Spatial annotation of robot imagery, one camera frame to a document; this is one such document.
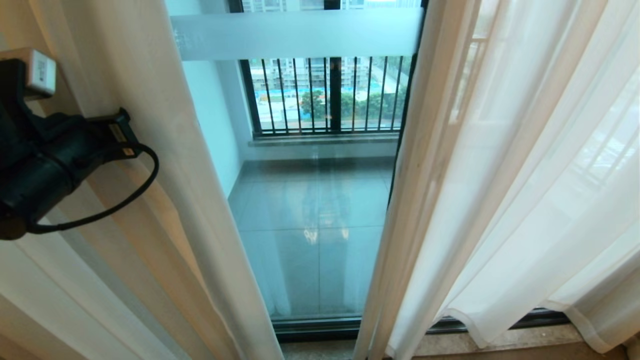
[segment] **metal railing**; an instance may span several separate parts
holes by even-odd
[[[412,56],[243,60],[254,137],[397,133]]]

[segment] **curtain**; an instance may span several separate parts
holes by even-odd
[[[166,8],[153,1],[0,1],[2,49],[58,63],[36,113],[122,106],[161,169],[99,222],[0,244],[5,359],[280,359],[268,314],[198,127]],[[150,174],[100,167],[42,222],[109,208]]]
[[[538,306],[599,352],[640,330],[639,19],[429,2],[354,359],[409,359],[445,315],[480,347]]]

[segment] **window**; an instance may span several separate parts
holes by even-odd
[[[420,0],[242,0],[234,12],[419,7]],[[253,137],[397,133],[412,55],[242,60]]]

